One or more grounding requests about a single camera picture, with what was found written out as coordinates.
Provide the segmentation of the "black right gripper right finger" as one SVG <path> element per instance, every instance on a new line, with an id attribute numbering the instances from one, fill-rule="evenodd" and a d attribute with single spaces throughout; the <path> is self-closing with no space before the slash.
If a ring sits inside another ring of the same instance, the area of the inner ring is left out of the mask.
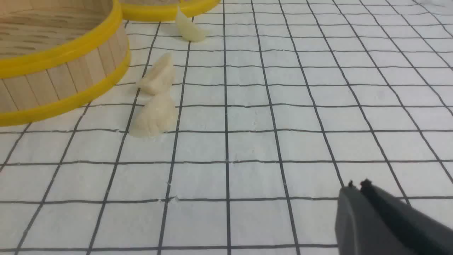
<path id="1" fill-rule="evenodd" d="M 360 192 L 371 203 L 394 236 L 416 255 L 451 255 L 452 229 L 414 209 L 372 184 L 361 183 Z"/>

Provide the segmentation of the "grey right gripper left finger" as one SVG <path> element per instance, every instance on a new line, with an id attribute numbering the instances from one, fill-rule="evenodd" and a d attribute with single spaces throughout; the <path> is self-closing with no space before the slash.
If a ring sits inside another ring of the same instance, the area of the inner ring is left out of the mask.
<path id="1" fill-rule="evenodd" d="M 414 255 L 349 181 L 338 196 L 335 235 L 340 255 Z"/>

